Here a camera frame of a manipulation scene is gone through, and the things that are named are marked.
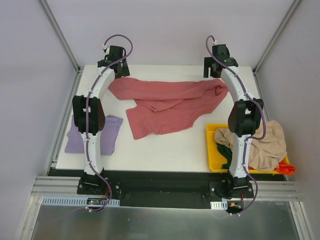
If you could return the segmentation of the pink red t shirt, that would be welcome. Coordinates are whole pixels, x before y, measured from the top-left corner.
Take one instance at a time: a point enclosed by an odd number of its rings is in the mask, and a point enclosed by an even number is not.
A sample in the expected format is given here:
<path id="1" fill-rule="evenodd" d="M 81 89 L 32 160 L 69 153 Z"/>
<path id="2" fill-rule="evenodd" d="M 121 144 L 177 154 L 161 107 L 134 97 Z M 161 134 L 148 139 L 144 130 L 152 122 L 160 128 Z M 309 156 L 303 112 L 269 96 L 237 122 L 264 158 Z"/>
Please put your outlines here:
<path id="1" fill-rule="evenodd" d="M 135 140 L 189 129 L 202 115 L 212 113 L 228 94 L 220 79 L 201 81 L 143 81 L 115 79 L 108 87 L 119 100 L 134 100 L 126 110 Z"/>

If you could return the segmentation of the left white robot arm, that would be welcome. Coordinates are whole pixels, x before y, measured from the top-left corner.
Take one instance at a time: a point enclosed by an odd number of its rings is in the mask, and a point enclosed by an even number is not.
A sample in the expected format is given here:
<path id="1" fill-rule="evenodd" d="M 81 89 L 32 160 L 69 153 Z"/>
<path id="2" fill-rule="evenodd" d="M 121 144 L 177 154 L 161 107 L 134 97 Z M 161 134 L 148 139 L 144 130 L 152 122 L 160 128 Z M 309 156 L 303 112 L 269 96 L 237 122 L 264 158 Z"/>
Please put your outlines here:
<path id="1" fill-rule="evenodd" d="M 130 75 L 126 60 L 126 50 L 121 46 L 105 46 L 104 58 L 97 62 L 97 72 L 90 87 L 72 99 L 74 125 L 83 141 L 85 154 L 84 173 L 78 184 L 78 194 L 86 192 L 106 197 L 112 193 L 110 185 L 103 176 L 101 157 L 101 133 L 106 117 L 102 98 L 107 88 L 117 78 Z"/>

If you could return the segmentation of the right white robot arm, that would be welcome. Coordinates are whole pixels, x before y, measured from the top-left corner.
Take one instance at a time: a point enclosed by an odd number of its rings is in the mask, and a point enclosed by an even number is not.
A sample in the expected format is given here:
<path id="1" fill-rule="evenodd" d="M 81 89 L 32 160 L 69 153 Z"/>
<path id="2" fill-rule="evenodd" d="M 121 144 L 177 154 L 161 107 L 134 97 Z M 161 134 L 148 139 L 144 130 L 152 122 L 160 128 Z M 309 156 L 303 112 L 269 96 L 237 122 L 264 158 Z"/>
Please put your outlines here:
<path id="1" fill-rule="evenodd" d="M 210 57 L 204 58 L 203 76 L 220 78 L 233 100 L 228 117 L 228 129 L 233 136 L 232 159 L 226 180 L 214 190 L 217 196 L 230 200 L 250 188 L 249 153 L 254 134 L 260 127 L 264 103 L 246 89 L 239 65 L 225 44 L 213 43 L 207 50 Z"/>

